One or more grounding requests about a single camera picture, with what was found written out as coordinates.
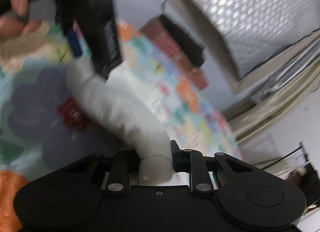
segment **beige curtain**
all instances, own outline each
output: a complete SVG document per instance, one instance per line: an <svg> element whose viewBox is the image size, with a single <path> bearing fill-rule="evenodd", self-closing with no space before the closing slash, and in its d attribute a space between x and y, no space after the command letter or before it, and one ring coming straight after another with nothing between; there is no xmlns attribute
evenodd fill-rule
<svg viewBox="0 0 320 232"><path fill-rule="evenodd" d="M239 146L262 133L295 106L320 81L320 58L283 88L247 112L229 120Z"/></svg>

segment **silver screw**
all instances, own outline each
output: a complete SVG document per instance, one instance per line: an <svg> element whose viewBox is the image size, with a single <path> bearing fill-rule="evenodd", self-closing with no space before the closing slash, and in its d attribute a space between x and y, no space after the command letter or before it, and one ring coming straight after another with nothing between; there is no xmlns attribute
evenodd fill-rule
<svg viewBox="0 0 320 232"><path fill-rule="evenodd" d="M207 183L199 183L197 186L196 186L196 189L198 191L209 191L211 190L211 186Z"/></svg>
<svg viewBox="0 0 320 232"><path fill-rule="evenodd" d="M110 191L120 191L123 189L123 185L120 183L112 183L108 185L108 190Z"/></svg>

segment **colorful bedsheet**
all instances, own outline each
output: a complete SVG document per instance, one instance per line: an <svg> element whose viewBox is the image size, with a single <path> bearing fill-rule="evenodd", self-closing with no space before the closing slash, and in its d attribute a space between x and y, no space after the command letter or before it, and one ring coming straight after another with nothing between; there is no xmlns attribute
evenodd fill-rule
<svg viewBox="0 0 320 232"><path fill-rule="evenodd" d="M83 58L90 51L75 25ZM140 79L136 94L181 148L204 155L226 152L240 157L220 112L202 98L175 65L127 23L119 23L123 58ZM52 24L29 55L0 54L0 231L20 228L12 202L29 181L95 152L113 155L110 135L89 119L73 121L79 110L64 84L65 64L73 59L58 26Z"/></svg>

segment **red flower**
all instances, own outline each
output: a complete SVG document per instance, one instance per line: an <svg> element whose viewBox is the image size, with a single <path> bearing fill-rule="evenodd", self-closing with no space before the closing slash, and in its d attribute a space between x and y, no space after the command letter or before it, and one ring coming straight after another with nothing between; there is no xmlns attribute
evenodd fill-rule
<svg viewBox="0 0 320 232"><path fill-rule="evenodd" d="M91 122L79 109L78 105L72 98L67 98L62 106L57 109L58 113L63 116L63 122L70 128L83 130Z"/></svg>

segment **black cord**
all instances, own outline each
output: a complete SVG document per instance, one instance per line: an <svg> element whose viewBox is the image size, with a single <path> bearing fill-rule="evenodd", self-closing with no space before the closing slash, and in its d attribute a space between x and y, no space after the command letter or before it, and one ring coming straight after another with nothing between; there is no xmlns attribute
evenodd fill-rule
<svg viewBox="0 0 320 232"><path fill-rule="evenodd" d="M265 169L267 169L267 168L269 168L269 167L271 167L271 166L275 165L276 163L281 162L282 160L284 160L285 158L287 158L288 156L290 156L290 155L294 154L295 152L299 151L299 150L300 150L300 149L302 149L302 148L303 148L302 146L299 146L297 149L295 149L295 150L294 150L294 151L292 151L291 153L287 154L286 156L284 156L284 157L280 158L279 160L276 160L274 163L269 164L269 165L267 165L266 167L263 167L263 168L262 168L262 170L265 170Z"/></svg>

